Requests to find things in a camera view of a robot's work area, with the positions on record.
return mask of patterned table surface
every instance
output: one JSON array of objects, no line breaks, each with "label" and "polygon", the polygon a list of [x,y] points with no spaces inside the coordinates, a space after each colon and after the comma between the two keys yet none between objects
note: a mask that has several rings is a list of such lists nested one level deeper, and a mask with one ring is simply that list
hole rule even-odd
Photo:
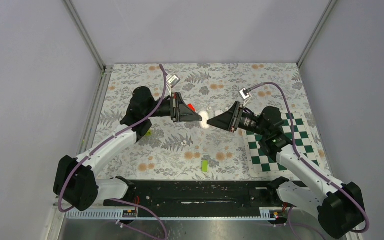
[{"label": "patterned table surface", "polygon": [[[292,110],[303,110],[323,161],[329,166],[316,128],[316,122],[295,63],[276,64],[164,64],[168,74],[177,74],[181,82],[173,89],[197,112],[207,110],[214,116],[235,101],[238,91],[262,82],[279,84]],[[116,64],[103,103],[93,144],[110,134],[123,118],[140,86],[148,87],[157,100],[162,95],[163,77],[158,64]],[[271,86],[251,93],[247,107],[256,114],[265,106],[285,110],[282,96]],[[200,128],[197,122],[173,123],[169,117],[152,118],[151,135],[143,137],[113,159],[98,178],[122,176],[130,180],[272,180],[250,176],[242,131],[227,132],[215,127]],[[202,159],[208,160],[208,172],[202,172]]]}]

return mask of red object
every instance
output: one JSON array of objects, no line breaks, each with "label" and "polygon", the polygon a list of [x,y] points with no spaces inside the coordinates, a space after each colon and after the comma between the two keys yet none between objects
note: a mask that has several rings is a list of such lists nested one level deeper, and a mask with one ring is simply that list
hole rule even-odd
[{"label": "red object", "polygon": [[190,109],[192,109],[194,112],[196,112],[195,107],[192,106],[192,104],[189,103],[187,106],[188,106]]}]

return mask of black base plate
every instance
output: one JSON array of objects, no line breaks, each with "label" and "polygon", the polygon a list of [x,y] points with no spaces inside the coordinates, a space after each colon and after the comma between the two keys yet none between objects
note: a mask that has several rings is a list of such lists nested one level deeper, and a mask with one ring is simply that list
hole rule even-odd
[{"label": "black base plate", "polygon": [[[131,180],[140,205],[165,218],[260,217],[260,207],[282,207],[266,189],[269,181]],[[294,182],[300,187],[305,185]],[[105,200],[104,206],[124,206]],[[139,211],[138,217],[152,217]]]}]

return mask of metal floor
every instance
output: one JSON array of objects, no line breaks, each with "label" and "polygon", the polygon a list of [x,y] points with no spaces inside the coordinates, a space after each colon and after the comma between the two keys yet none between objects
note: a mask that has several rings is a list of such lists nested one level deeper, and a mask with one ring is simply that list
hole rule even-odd
[{"label": "metal floor", "polygon": [[[310,225],[324,233],[327,240],[333,240],[314,217],[295,210],[292,221]],[[256,221],[164,221],[169,240],[293,240],[296,239],[289,226],[259,226]],[[159,238],[164,237],[163,229],[156,220],[137,220],[130,224]],[[322,239],[317,233],[302,227],[294,228],[303,240]],[[111,220],[66,219],[59,240],[149,240],[150,238],[127,228],[116,226]]]}]

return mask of white object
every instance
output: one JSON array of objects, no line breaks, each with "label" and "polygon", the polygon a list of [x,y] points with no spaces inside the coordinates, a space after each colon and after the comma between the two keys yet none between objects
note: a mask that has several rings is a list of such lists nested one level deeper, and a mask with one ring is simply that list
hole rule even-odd
[{"label": "white object", "polygon": [[317,207],[321,206],[323,202],[311,190],[304,189],[291,181],[287,181],[277,189],[277,195],[282,202],[293,204],[316,219],[319,217]]},{"label": "white object", "polygon": [[215,111],[215,116],[217,117],[217,116],[219,116],[219,115],[222,115],[223,114],[223,111],[222,110],[217,110],[217,111]]},{"label": "white object", "polygon": [[[304,154],[301,154],[300,158],[303,158],[306,162],[311,164],[318,172],[328,178],[331,183],[335,183],[338,186],[341,186],[343,183],[341,180],[334,178],[330,174],[326,174],[314,162],[308,160]],[[277,195],[280,200],[285,203],[290,203],[311,214],[313,217],[318,218],[319,211],[317,210],[317,207],[321,206],[323,201],[328,197],[327,193],[336,193],[338,190],[320,178],[308,168],[302,160],[299,160],[298,156],[295,155],[292,145],[282,148],[282,151],[277,154],[276,159],[280,165],[290,170],[310,189],[305,190],[295,185],[293,182],[285,182],[277,189]]]},{"label": "white object", "polygon": [[[100,141],[96,146],[99,146],[108,138],[115,137],[116,133],[120,132],[123,129],[126,129],[127,125],[118,125],[117,128],[102,141]],[[130,145],[136,143],[136,133],[131,129],[118,135],[117,137],[108,141],[104,146],[102,146],[98,151],[96,151],[91,156],[91,151],[95,149],[96,146],[85,151],[82,154],[79,154],[76,158],[77,161],[81,161],[86,156],[89,157],[83,165],[91,166],[93,174],[98,176],[99,172],[123,149],[127,148]],[[106,199],[122,199],[127,190],[129,189],[128,185],[117,178],[113,179],[97,179],[96,185],[98,186],[98,195],[95,199],[95,202],[103,201]]]},{"label": "white object", "polygon": [[208,119],[210,119],[210,116],[208,115],[208,112],[205,110],[202,110],[202,111],[198,112],[198,115],[200,115],[202,118],[202,121],[199,122],[199,125],[201,126],[201,128],[209,129],[210,125],[207,124],[207,121],[208,121]]},{"label": "white object", "polygon": [[[319,166],[314,162],[308,160],[308,158],[301,154],[301,158],[306,160],[311,164],[316,170],[318,170],[322,175],[328,178],[332,183],[341,186],[343,182],[339,179],[334,178],[330,174],[326,174]],[[327,197],[327,193],[336,193],[338,191],[332,185],[329,185],[325,180],[321,179],[317,174],[315,174],[310,168],[308,168],[302,160],[298,159],[298,156],[295,155],[292,145],[287,145],[282,148],[282,151],[277,154],[277,162],[291,171],[295,176],[299,178],[309,189],[311,189],[314,194],[322,201]]]},{"label": "white object", "polygon": [[120,132],[121,130],[127,127],[128,127],[127,125],[118,125],[117,128],[108,136],[106,136],[102,141],[100,141],[99,143],[97,143],[95,146],[85,151],[84,153],[79,154],[76,157],[78,159],[77,161],[80,162],[86,156],[89,156],[89,159],[86,160],[83,165],[91,166],[93,174],[95,174],[95,176],[98,176],[98,174],[102,171],[102,169],[108,163],[110,163],[110,161],[113,158],[115,158],[123,149],[136,143],[136,132],[133,132],[131,129],[124,132],[123,134],[107,142],[92,156],[90,156],[91,151],[95,149],[96,146],[99,146],[105,140],[107,140],[111,136],[115,136],[116,133]]},{"label": "white object", "polygon": [[240,97],[243,99],[243,106],[242,107],[245,107],[250,102],[251,98],[253,97],[251,95],[251,93],[249,93],[249,92],[245,94],[245,90],[246,90],[246,88],[243,88],[239,91]]},{"label": "white object", "polygon": [[176,74],[167,76],[167,91],[169,96],[172,95],[172,88],[174,88],[179,82],[180,78]]}]

